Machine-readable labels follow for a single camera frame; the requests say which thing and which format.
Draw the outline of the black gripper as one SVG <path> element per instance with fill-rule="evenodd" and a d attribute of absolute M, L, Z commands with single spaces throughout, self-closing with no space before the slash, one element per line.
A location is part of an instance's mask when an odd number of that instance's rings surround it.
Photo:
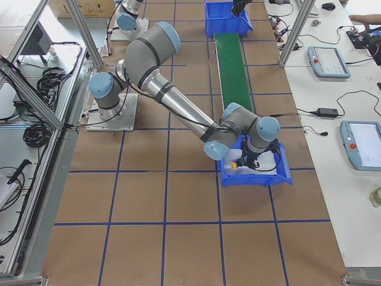
<path fill-rule="evenodd" d="M 249 149 L 249 140 L 246 139 L 241 143 L 241 150 L 242 155 L 241 159 L 237 159 L 236 165 L 237 167 L 248 167 L 252 170 L 257 170 L 260 167 L 259 162 L 257 162 L 257 158 L 259 157 L 260 153 L 255 153 Z M 280 163 L 280 148 L 278 144 L 278 140 L 274 140 L 270 143 L 270 145 L 264 150 L 265 152 L 271 151 L 273 154 L 278 155 L 278 161 L 276 162 L 276 165 L 273 167 L 276 169 Z"/>
<path fill-rule="evenodd" d="M 239 17 L 245 7 L 250 4 L 252 0 L 233 0 L 233 5 L 230 11 L 235 17 Z"/>

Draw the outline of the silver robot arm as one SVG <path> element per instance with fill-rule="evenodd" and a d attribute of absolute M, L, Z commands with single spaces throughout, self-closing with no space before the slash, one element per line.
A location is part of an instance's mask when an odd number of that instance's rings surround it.
<path fill-rule="evenodd" d="M 141 0 L 126 0 L 118 1 L 123 12 L 116 17 L 118 28 L 124 32 L 135 32 L 138 30 L 137 17 L 139 9 L 143 1 Z M 230 11 L 234 16 L 240 16 L 245 6 L 252 1 L 233 1 Z"/>
<path fill-rule="evenodd" d="M 271 151 L 279 154 L 279 122 L 260 117 L 238 103 L 230 103 L 219 123 L 215 122 L 161 75 L 160 65 L 180 49 L 180 38 L 172 25 L 160 21 L 129 43 L 115 72 L 99 72 L 91 77 L 89 90 L 100 110 L 121 110 L 119 93 L 131 83 L 164 106 L 204 143 L 205 154 L 222 160 L 233 144 L 241 143 L 242 155 L 232 167 L 259 169 L 258 157 Z"/>

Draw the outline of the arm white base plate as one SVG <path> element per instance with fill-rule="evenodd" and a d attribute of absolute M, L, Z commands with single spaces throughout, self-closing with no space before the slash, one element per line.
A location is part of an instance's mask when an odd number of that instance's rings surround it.
<path fill-rule="evenodd" d="M 119 98 L 119 104 L 109 110 L 99 108 L 96 100 L 93 100 L 92 109 L 97 111 L 90 113 L 85 126 L 86 130 L 89 132 L 133 132 L 139 96 L 136 93 L 120 93 Z"/>
<path fill-rule="evenodd" d="M 131 42 L 135 38 L 142 36 L 148 30 L 148 26 L 148 18 L 138 18 L 136 20 L 136 27 L 132 30 L 119 29 L 118 24 L 115 23 L 110 39 L 114 42 Z"/>

